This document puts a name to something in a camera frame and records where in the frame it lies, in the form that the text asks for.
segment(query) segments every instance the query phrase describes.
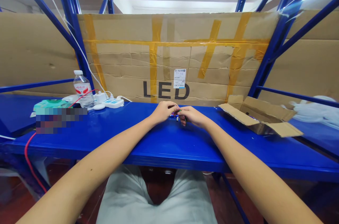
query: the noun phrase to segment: white pants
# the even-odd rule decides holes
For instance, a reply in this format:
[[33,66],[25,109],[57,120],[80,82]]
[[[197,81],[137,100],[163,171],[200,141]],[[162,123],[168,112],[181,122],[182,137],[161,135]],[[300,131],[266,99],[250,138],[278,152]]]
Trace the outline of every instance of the white pants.
[[108,179],[96,224],[217,224],[202,172],[178,169],[167,199],[153,205],[137,166],[122,165]]

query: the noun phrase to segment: floor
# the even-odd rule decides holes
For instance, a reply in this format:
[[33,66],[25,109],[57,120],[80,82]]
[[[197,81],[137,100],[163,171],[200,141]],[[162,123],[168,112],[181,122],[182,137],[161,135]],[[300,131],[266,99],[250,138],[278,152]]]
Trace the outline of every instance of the floor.
[[[47,171],[51,184],[55,184],[68,170],[67,160],[58,160],[48,165]],[[160,204],[169,194],[173,184],[175,170],[141,167],[143,178],[146,182],[149,195],[154,204]],[[241,185],[232,174],[226,174],[237,198],[251,224],[262,224],[263,218],[252,201],[242,189]],[[225,185],[218,185],[212,175],[206,175],[206,183],[209,189],[215,216],[218,224],[244,223],[237,207]],[[302,196],[315,183],[308,181],[285,180],[286,183]],[[101,198],[107,181],[103,182],[93,193],[78,219],[79,224],[95,224],[98,215]],[[33,205],[34,199],[18,178],[10,178],[11,198],[4,204],[0,202],[0,220],[2,224],[14,224]],[[339,223],[339,200],[316,213],[325,224]]]

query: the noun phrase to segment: bottle cap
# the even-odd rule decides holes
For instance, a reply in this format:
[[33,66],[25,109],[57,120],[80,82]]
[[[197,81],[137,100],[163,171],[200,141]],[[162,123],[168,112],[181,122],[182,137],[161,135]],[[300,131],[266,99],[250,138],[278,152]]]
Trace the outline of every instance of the bottle cap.
[[74,74],[76,74],[76,75],[83,75],[82,70],[75,70]]

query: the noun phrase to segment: packing tape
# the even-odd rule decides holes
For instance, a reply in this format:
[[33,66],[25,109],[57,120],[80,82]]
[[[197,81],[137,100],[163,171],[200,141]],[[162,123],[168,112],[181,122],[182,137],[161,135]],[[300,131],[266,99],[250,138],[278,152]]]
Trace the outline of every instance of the packing tape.
[[[92,15],[91,14],[85,14],[84,15],[84,21],[85,21],[85,26],[86,26],[88,38],[90,40],[95,40],[96,36],[95,36],[95,29],[94,29]],[[100,64],[100,60],[99,60],[99,55],[98,55],[98,50],[96,48],[96,43],[95,42],[89,42],[89,48],[90,48],[90,51],[91,51],[91,55],[92,55],[92,59],[93,59],[95,69],[96,69],[98,76],[99,76],[100,83],[101,83],[103,89],[106,91],[107,90],[106,81],[105,81],[105,77],[104,77],[103,72],[102,72],[102,68],[101,68],[101,64]]]
[[[211,29],[211,33],[209,35],[209,41],[210,42],[215,42],[218,38],[218,34],[219,34],[219,29],[220,29],[220,25],[221,25],[221,21],[220,20],[214,20],[213,21],[213,25],[212,25],[212,29]],[[206,48],[206,52],[204,55],[204,58],[202,59],[201,65],[200,65],[200,69],[198,72],[198,78],[204,79],[205,78],[205,74],[206,74],[206,70],[209,66],[209,63],[212,59],[213,53],[215,50],[215,45],[208,45]]]
[[151,103],[156,103],[156,54],[158,45],[160,42],[161,28],[162,28],[163,15],[153,14],[152,15],[152,43],[149,45],[149,71],[150,71],[150,95]]
[[[250,12],[242,13],[236,34],[234,36],[235,41],[243,40],[246,26],[248,24],[250,17],[251,17]],[[230,78],[229,78],[228,87],[227,87],[226,102],[228,101],[229,95],[233,94],[234,86],[237,83],[238,75],[243,65],[243,61],[244,61],[246,52],[249,47],[252,47],[252,45],[246,45],[246,46],[244,45],[241,47],[235,47],[233,50],[232,57],[231,57],[231,64],[230,64],[230,72],[229,72]]]
[[[174,18],[167,19],[167,42],[174,42],[175,22]],[[162,55],[163,78],[165,81],[171,80],[170,72],[170,47],[163,47]]]
[[231,57],[230,72],[229,72],[229,84],[227,88],[226,101],[229,95],[232,95],[233,88],[237,82],[237,78],[240,69],[243,64],[243,60],[246,56],[248,49],[255,49],[256,53],[254,58],[259,62],[263,59],[266,52],[270,39],[243,39],[243,35],[246,30],[246,26],[250,19],[251,12],[243,13],[235,34],[234,39],[217,39],[221,21],[214,20],[210,38],[209,39],[196,39],[196,40],[185,40],[184,42],[174,42],[174,26],[175,22],[173,18],[167,20],[167,42],[161,42],[161,29],[163,22],[163,15],[154,14],[152,15],[152,41],[130,41],[130,40],[96,40],[93,26],[93,20],[91,15],[84,15],[85,24],[89,34],[89,39],[84,42],[90,44],[91,52],[94,54],[93,60],[96,59],[95,66],[98,71],[100,81],[103,87],[106,89],[105,80],[99,61],[99,56],[96,50],[96,44],[106,43],[117,43],[117,44],[130,44],[130,45],[146,45],[149,46],[150,53],[150,94],[151,102],[156,103],[156,80],[157,80],[157,48],[164,47],[163,49],[163,75],[165,80],[170,80],[170,47],[197,47],[207,46],[205,56],[201,63],[201,67],[198,73],[198,78],[204,78],[206,70],[209,66],[211,58],[214,53],[216,46],[231,46],[234,47],[234,51]]
[[84,40],[84,43],[96,43],[96,44],[127,44],[127,45],[142,45],[149,46],[151,44],[157,44],[163,47],[196,47],[196,46],[250,46],[250,45],[268,45],[269,39],[258,40],[244,40],[244,41],[215,41],[215,42],[157,42],[157,41],[133,41],[133,40]]

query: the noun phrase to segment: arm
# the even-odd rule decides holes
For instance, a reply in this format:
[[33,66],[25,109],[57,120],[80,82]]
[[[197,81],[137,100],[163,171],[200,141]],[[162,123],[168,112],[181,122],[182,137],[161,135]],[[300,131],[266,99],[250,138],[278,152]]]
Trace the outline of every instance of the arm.
[[322,223],[291,188],[264,162],[193,107],[182,107],[186,118],[211,135],[233,174],[268,223]]
[[155,125],[178,111],[162,101],[146,119],[102,144],[68,171],[17,223],[75,223],[93,191],[126,159]]

